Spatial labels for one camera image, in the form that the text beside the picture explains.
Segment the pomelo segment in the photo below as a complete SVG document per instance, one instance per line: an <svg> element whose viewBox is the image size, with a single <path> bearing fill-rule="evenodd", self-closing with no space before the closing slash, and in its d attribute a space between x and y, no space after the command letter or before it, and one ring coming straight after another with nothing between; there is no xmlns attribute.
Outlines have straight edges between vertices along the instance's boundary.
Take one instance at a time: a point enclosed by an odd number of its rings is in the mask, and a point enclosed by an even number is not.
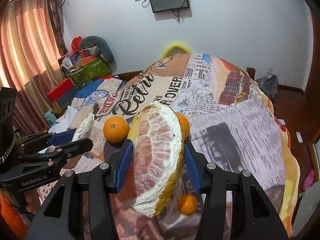
<svg viewBox="0 0 320 240"><path fill-rule="evenodd" d="M117 198L154 217L169 202L180 177L183 127L170 107L154 101L134 117L128 138L134 142L134 156Z"/></svg>

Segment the bed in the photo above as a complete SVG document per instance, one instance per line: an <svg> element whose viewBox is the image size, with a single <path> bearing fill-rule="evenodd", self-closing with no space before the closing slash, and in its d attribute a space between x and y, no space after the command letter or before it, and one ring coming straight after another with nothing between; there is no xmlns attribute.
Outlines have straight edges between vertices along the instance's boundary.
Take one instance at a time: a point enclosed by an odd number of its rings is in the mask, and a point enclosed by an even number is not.
<svg viewBox="0 0 320 240"><path fill-rule="evenodd" d="M146 70L91 83L81 90L71 106L78 110L69 128L76 128L88 113L95 115L90 138L94 146L74 168L89 171L107 161L121 145L106 142L102 127L113 115L130 125L144 106L157 100L184 114L190 122L190 140L195 150L226 171L250 170L261 184L282 219L289 236L298 195L300 169L290 152L286 128L273 115L270 100L249 76L220 58L206 54L181 54L162 59ZM44 199L52 186L40 189ZM198 209L190 216L176 208L182 194L194 194ZM202 214L204 195L197 195L183 168L175 194L159 216L151 219L124 207L111 197L120 239L194 239ZM88 203L84 197L84 217ZM225 239L231 228L232 196L227 193ZM90 228L85 226L89 239Z"/></svg>

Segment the pink curtain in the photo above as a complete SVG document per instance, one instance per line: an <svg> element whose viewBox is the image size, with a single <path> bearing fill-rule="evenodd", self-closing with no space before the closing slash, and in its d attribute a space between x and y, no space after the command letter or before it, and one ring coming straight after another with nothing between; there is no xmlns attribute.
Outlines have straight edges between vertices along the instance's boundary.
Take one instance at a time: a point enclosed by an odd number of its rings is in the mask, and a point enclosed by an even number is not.
<svg viewBox="0 0 320 240"><path fill-rule="evenodd" d="M52 109L46 93L62 79L47 0L15 0L0 18L0 86L16 88L14 126L40 132Z"/></svg>

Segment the orange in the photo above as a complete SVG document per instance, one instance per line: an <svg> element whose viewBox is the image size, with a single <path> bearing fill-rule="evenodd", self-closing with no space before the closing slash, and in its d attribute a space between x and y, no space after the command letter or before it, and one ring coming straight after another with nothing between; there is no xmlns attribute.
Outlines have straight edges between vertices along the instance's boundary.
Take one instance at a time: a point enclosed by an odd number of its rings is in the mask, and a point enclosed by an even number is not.
<svg viewBox="0 0 320 240"><path fill-rule="evenodd" d="M179 198L177 206L181 214L191 215L197 210L197 199L192 194L184 194Z"/></svg>
<svg viewBox="0 0 320 240"><path fill-rule="evenodd" d="M110 143L122 143L128 135L129 126L122 117L110 117L103 126L103 134Z"/></svg>
<svg viewBox="0 0 320 240"><path fill-rule="evenodd" d="M183 114L176 113L176 115L177 115L177 117L179 118L179 121L180 121L180 123L181 123L182 126L183 126L184 135L185 135L185 138L184 138L184 139L187 139L188 136L189 136L189 133L190 133L190 124L189 124L189 121L188 121L188 119L187 119Z"/></svg>

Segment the printed illustration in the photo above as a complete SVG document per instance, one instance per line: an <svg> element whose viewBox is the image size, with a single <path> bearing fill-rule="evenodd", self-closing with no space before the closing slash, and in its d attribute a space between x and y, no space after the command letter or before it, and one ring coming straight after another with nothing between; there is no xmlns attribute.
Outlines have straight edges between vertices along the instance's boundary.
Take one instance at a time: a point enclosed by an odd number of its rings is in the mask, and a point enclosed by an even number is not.
<svg viewBox="0 0 320 240"><path fill-rule="evenodd" d="M199 141L201 152L209 153L210 161L216 163L225 171L239 173L248 169L239 146L226 123L207 127L200 130L199 133L201 137L193 140Z"/></svg>
<svg viewBox="0 0 320 240"><path fill-rule="evenodd" d="M234 106L247 100L250 92L250 77L236 66L222 59L211 61L214 98L219 104Z"/></svg>
<svg viewBox="0 0 320 240"><path fill-rule="evenodd" d="M85 106L94 105L99 100L107 97L111 91L116 91L124 84L121 80L115 78L106 81L102 79L96 80L77 93L71 106L79 111Z"/></svg>
<svg viewBox="0 0 320 240"><path fill-rule="evenodd" d="M172 58L173 57L166 57L152 64L152 66L155 66L157 68L165 68L166 67L165 64L168 63L170 60L172 60Z"/></svg>

